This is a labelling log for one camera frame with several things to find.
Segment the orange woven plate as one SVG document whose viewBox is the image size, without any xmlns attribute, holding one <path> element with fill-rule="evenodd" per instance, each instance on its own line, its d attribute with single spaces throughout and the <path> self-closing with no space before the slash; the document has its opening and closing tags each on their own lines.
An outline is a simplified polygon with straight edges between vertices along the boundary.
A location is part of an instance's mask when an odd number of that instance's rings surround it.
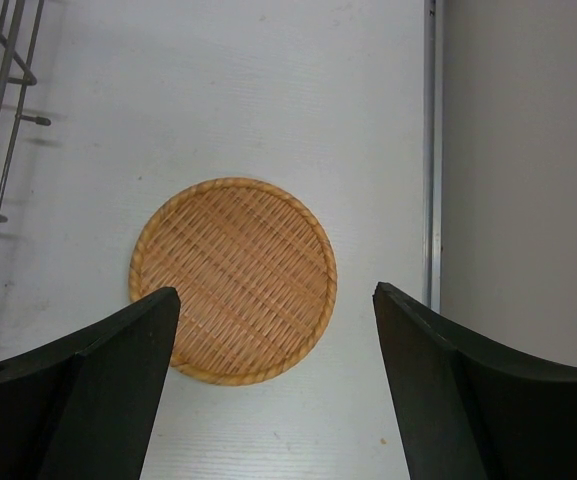
<svg viewBox="0 0 577 480">
<path fill-rule="evenodd" d="M 164 286 L 182 302 L 171 366 L 243 386 L 285 373 L 314 348 L 332 317 L 337 268 L 324 228 L 296 197 L 223 177 L 172 196 L 139 234 L 130 298 Z"/>
</svg>

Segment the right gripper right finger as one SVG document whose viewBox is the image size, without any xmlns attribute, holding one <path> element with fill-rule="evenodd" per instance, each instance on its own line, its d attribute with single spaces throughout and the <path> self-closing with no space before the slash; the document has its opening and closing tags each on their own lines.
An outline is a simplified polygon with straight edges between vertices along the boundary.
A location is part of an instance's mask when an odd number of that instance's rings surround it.
<svg viewBox="0 0 577 480">
<path fill-rule="evenodd" d="M 413 479 L 577 479 L 577 367 L 505 346 L 379 283 L 373 305 Z"/>
</svg>

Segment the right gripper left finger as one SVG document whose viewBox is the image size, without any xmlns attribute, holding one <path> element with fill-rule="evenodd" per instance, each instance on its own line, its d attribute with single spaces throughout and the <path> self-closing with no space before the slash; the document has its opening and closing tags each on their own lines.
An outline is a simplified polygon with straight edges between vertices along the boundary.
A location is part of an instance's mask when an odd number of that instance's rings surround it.
<svg viewBox="0 0 577 480">
<path fill-rule="evenodd" d="M 0 479 L 137 479 L 180 312 L 161 288 L 0 361 Z"/>
</svg>

